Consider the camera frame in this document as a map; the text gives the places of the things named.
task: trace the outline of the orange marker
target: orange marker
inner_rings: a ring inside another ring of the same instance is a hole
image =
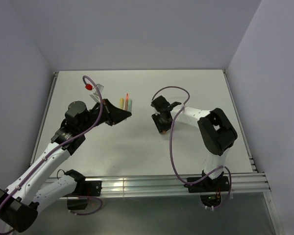
[[[126,98],[125,98],[125,107],[124,107],[125,111],[127,111],[127,105],[128,105],[128,93],[126,94]]]

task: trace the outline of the gray floor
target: gray floor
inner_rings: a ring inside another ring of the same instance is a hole
[[[223,208],[206,211],[198,196],[105,199],[90,216],[68,214],[66,200],[41,213],[23,235],[271,235],[262,193],[235,194]]]

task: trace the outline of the cable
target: cable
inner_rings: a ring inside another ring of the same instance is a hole
[[[77,212],[74,212],[74,211],[70,211],[70,213],[72,213],[74,215],[90,215],[90,214],[94,214],[94,213],[96,213],[97,211],[99,211],[101,209],[102,204],[103,204],[103,202],[102,202],[102,200],[100,198],[94,197],[94,196],[75,196],[75,195],[72,195],[72,197],[95,199],[95,200],[100,202],[100,206],[96,210],[94,210],[92,212],[89,212],[89,213],[77,213]]]
[[[63,171],[63,174],[65,174],[65,171],[64,170],[59,169],[58,172],[57,172],[57,179],[59,179],[58,174],[59,174],[60,171]]]
[[[98,89],[97,85],[95,82],[93,82],[93,80],[88,77],[88,76],[83,76],[83,82],[85,85],[87,85],[87,82],[85,81],[85,79],[87,79],[88,81],[90,81],[94,88],[96,89],[98,95],[99,95],[99,99],[100,99],[100,111],[99,111],[99,115],[98,118],[96,119],[96,121],[94,122],[94,124],[89,127],[86,131],[78,134],[77,136],[74,136],[72,139],[69,139],[67,141],[64,141],[63,143],[59,144],[58,146],[56,146],[53,150],[51,150],[46,156],[45,158],[48,159],[55,151],[57,151],[58,149],[60,149],[62,146],[67,145],[68,143],[72,142],[73,140],[85,135],[87,132],[89,132],[91,129],[93,129],[98,122],[100,121],[101,115],[102,115],[102,110],[103,110],[103,101],[102,101],[102,97],[101,97],[101,93],[100,90]],[[0,204],[0,211],[2,210],[3,206],[5,205],[5,203],[26,183],[26,181],[37,171],[37,169],[45,162],[45,160],[41,160],[30,172],[28,175],[25,176],[25,178],[19,183],[18,188],[14,189],[5,199],[4,201]],[[14,231],[14,229],[6,232],[6,233],[0,233],[0,235],[7,235],[10,234]]]
[[[190,95],[190,93],[189,93],[186,89],[184,89],[184,88],[182,88],[182,87],[177,87],[177,86],[167,86],[167,87],[164,87],[164,88],[160,89],[159,91],[157,91],[156,94],[152,97],[151,100],[154,100],[154,98],[156,97],[156,95],[157,95],[159,92],[161,92],[162,90],[167,89],[167,88],[177,88],[177,89],[183,90],[183,91],[186,92],[186,94],[187,94],[187,96],[188,96],[187,99],[183,102],[184,105],[182,106],[182,108],[181,108],[181,109],[176,113],[176,115],[174,116],[174,118],[173,118],[173,120],[172,120],[172,124],[171,124],[170,141],[169,141],[170,160],[171,160],[171,165],[172,165],[172,168],[173,168],[173,171],[174,171],[176,177],[177,177],[182,183],[184,183],[184,184],[186,184],[186,185],[195,185],[195,184],[197,184],[197,183],[203,181],[204,179],[206,179],[209,175],[211,175],[212,173],[216,172],[217,170],[220,170],[220,169],[225,168],[225,169],[229,172],[229,178],[230,178],[230,179],[229,179],[229,181],[230,181],[230,190],[229,190],[229,192],[228,192],[228,194],[227,194],[227,197],[226,197],[226,199],[225,199],[225,201],[224,201],[224,202],[226,202],[226,201],[229,199],[229,197],[230,197],[231,189],[232,189],[231,172],[230,172],[229,168],[227,168],[226,166],[222,166],[222,165],[221,165],[221,166],[217,167],[216,169],[214,169],[214,170],[210,171],[209,173],[207,173],[205,176],[201,177],[199,180],[196,180],[196,181],[194,181],[194,182],[187,182],[187,181],[183,180],[182,177],[178,174],[178,172],[177,172],[177,170],[176,170],[176,168],[175,168],[174,160],[173,160],[173,147],[172,147],[172,142],[173,142],[173,130],[174,130],[174,125],[175,125],[175,121],[176,121],[177,117],[178,117],[178,116],[180,115],[180,113],[185,109],[185,104],[190,100],[191,95]],[[214,208],[218,208],[218,207],[220,207],[220,206],[223,205],[223,204],[224,204],[224,203],[221,203],[219,206],[216,206],[216,207],[214,207]]]

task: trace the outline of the marker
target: marker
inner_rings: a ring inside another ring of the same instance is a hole
[[[127,110],[132,112],[132,99],[128,99]]]
[[[120,109],[123,109],[123,107],[124,107],[124,99],[121,97],[121,98],[120,98],[120,105],[119,105],[119,108],[120,108]]]
[[[126,98],[125,98],[125,107],[124,107],[125,111],[127,111],[127,105],[128,105],[128,93],[126,94]]]

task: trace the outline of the gray wall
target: gray wall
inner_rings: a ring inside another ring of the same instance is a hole
[[[52,74],[8,0],[0,0],[0,188],[27,167]]]
[[[256,164],[294,235],[294,0],[263,0],[228,68]]]
[[[225,69],[260,0],[11,0],[54,70]]]

